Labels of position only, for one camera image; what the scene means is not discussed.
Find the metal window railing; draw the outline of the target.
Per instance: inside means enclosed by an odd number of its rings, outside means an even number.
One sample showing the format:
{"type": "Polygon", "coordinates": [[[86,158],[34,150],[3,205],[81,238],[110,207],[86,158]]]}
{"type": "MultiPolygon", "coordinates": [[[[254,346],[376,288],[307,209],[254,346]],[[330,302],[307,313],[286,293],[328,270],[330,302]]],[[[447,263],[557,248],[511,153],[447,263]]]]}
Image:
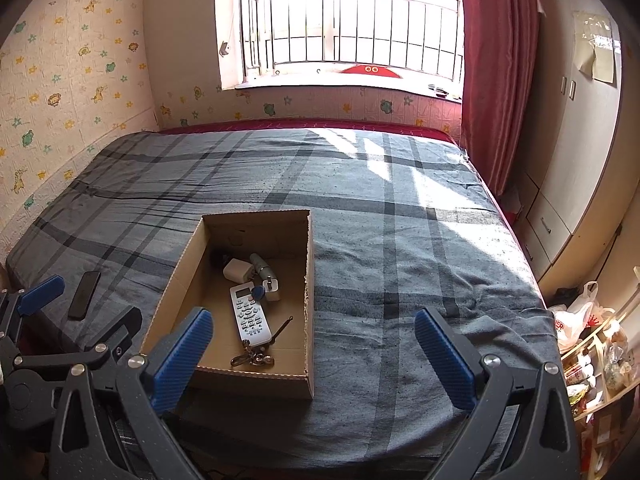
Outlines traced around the metal window railing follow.
{"type": "Polygon", "coordinates": [[[238,10],[245,77],[372,65],[462,81],[461,0],[238,0],[238,10]]]}

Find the black smartphone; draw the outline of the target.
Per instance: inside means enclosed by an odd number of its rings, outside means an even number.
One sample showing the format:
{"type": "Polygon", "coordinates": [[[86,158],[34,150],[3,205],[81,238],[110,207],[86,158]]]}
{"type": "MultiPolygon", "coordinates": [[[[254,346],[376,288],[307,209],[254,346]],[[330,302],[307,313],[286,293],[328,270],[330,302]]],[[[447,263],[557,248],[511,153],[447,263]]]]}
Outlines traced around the black smartphone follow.
{"type": "Polygon", "coordinates": [[[69,320],[82,321],[86,317],[100,278],[101,272],[98,270],[86,272],[81,277],[70,307],[67,310],[67,318],[69,320]]]}

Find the keys with carabiner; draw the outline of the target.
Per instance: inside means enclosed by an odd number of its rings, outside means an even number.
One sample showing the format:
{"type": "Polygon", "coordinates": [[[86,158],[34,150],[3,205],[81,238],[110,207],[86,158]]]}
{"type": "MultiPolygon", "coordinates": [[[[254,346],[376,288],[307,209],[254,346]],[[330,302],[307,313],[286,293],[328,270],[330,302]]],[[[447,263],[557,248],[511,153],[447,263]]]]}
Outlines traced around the keys with carabiner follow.
{"type": "Polygon", "coordinates": [[[244,364],[250,364],[253,366],[273,366],[274,359],[268,353],[270,344],[258,344],[258,346],[252,346],[250,342],[245,339],[242,341],[242,345],[243,352],[232,358],[230,361],[230,365],[232,367],[244,364]]]}

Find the white air conditioner remote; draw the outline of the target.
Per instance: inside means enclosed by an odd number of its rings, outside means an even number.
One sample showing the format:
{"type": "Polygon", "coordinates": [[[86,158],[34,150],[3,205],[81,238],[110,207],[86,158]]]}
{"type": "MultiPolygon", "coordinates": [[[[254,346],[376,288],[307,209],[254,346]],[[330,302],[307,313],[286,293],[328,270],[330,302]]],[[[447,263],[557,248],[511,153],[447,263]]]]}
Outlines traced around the white air conditioner remote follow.
{"type": "Polygon", "coordinates": [[[252,297],[253,288],[251,282],[231,287],[230,298],[241,341],[258,346],[268,344],[272,335],[262,305],[252,297]]]}

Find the beige wardrobe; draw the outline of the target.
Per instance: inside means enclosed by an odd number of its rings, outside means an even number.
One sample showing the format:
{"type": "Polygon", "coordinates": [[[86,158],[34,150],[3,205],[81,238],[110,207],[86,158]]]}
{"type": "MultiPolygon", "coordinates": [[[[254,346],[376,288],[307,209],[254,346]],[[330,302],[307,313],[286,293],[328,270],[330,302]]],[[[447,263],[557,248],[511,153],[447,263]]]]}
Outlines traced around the beige wardrobe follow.
{"type": "Polygon", "coordinates": [[[535,75],[514,169],[525,193],[516,232],[544,298],[588,281],[639,181],[639,55],[600,0],[539,0],[535,75]],[[611,21],[612,84],[574,65],[575,11],[611,21]]]}

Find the grey plaid bed blanket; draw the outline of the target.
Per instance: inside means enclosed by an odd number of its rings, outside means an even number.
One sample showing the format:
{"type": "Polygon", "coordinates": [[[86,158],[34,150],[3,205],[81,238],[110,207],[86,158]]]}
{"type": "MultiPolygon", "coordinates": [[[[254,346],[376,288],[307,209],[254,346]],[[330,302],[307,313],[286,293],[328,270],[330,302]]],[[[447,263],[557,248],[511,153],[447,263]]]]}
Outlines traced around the grey plaid bed blanket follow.
{"type": "Polygon", "coordinates": [[[240,351],[228,259],[260,255],[281,284],[268,304],[311,400],[194,390],[175,433],[223,460],[356,478],[427,472],[462,427],[416,336],[433,307],[479,352],[535,368],[559,357],[552,314],[520,246],[480,176],[456,146],[384,132],[333,129],[135,133],[111,143],[36,218],[8,255],[22,287],[58,274],[73,292],[101,275],[80,322],[70,298],[38,327],[76,349],[128,307],[150,324],[196,227],[240,212],[263,226],[280,211],[299,222],[236,230],[196,265],[216,344],[240,351]]]}

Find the light blue tube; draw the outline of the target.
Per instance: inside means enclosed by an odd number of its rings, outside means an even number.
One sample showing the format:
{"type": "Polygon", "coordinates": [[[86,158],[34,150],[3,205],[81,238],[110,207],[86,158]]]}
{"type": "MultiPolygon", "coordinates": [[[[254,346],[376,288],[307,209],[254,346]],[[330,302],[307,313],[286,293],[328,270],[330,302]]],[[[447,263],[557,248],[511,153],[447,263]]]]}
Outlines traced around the light blue tube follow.
{"type": "Polygon", "coordinates": [[[263,281],[272,280],[276,277],[270,265],[266,263],[260,255],[256,254],[256,252],[250,254],[250,263],[254,266],[256,273],[263,281]]]}

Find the white plastic bag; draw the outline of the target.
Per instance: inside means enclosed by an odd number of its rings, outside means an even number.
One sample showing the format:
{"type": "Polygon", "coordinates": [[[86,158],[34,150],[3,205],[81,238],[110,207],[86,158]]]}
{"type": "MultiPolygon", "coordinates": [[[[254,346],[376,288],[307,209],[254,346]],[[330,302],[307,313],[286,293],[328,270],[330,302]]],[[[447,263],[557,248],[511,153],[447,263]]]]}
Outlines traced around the white plastic bag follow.
{"type": "Polygon", "coordinates": [[[556,339],[561,354],[578,344],[580,334],[585,328],[601,325],[612,313],[611,309],[600,305],[598,291],[597,281],[587,282],[569,307],[558,304],[550,308],[554,316],[556,339]]]}

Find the small white charger plug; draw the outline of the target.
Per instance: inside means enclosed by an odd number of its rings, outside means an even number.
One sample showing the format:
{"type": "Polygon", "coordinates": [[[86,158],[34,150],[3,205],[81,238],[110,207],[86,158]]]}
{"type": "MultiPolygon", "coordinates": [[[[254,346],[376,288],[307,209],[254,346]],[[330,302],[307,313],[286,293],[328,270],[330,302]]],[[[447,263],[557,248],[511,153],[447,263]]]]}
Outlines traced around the small white charger plug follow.
{"type": "Polygon", "coordinates": [[[277,278],[270,276],[262,281],[262,288],[265,291],[265,298],[269,302],[280,300],[280,286],[277,278]]]}

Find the wooden shelf with clutter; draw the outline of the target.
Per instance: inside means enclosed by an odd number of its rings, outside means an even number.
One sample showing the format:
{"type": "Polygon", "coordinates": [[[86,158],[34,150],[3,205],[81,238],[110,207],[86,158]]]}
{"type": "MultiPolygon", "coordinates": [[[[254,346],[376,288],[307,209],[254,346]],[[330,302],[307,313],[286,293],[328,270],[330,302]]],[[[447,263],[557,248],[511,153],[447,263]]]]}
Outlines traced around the wooden shelf with clutter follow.
{"type": "Polygon", "coordinates": [[[600,307],[562,354],[578,439],[578,477],[614,479],[639,445],[639,289],[600,307]]]}

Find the blue key fob tag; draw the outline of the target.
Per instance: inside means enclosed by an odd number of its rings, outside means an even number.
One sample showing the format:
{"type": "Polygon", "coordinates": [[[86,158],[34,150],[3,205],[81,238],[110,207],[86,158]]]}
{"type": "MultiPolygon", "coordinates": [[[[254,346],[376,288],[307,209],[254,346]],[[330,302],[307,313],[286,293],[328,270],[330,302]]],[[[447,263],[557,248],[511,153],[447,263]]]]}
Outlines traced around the blue key fob tag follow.
{"type": "Polygon", "coordinates": [[[265,293],[266,293],[265,289],[262,287],[262,285],[256,285],[252,289],[252,297],[257,302],[259,302],[260,300],[262,300],[262,298],[265,297],[265,293]]]}

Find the red curtain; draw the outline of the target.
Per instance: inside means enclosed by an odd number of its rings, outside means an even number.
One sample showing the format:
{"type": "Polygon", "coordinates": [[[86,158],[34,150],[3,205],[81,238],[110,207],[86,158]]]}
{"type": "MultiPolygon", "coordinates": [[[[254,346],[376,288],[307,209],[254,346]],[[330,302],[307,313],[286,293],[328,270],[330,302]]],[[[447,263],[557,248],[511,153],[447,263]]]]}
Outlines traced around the red curtain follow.
{"type": "Polygon", "coordinates": [[[532,85],[537,0],[462,0],[462,139],[491,193],[506,189],[532,85]]]}

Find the brown cardboard box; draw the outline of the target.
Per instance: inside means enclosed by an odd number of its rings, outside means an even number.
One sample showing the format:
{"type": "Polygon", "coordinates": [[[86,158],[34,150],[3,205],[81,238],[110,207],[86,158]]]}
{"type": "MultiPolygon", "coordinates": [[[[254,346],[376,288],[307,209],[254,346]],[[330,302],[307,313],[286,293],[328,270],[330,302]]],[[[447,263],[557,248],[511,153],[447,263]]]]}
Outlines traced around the brown cardboard box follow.
{"type": "Polygon", "coordinates": [[[213,318],[213,337],[193,385],[312,399],[313,249],[306,209],[206,214],[160,296],[142,351],[201,307],[213,318]]]}

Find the large white charger plug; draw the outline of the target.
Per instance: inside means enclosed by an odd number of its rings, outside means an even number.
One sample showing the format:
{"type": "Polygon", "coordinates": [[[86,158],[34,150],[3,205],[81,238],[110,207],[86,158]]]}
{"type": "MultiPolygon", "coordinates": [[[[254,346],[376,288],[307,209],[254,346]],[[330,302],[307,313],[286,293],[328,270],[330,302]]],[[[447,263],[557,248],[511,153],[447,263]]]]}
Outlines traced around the large white charger plug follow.
{"type": "Polygon", "coordinates": [[[230,282],[243,284],[253,279],[255,268],[248,261],[232,258],[224,266],[222,274],[224,274],[224,277],[230,282]]]}

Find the paper note on wardrobe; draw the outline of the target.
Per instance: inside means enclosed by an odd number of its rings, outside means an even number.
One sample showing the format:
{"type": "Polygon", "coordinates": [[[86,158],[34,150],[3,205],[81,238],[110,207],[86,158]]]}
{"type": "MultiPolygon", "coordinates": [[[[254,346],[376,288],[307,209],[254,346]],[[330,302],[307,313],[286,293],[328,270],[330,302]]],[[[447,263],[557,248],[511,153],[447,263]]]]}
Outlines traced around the paper note on wardrobe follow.
{"type": "Polygon", "coordinates": [[[574,65],[588,78],[612,84],[615,74],[611,21],[603,15],[575,11],[574,65]]]}

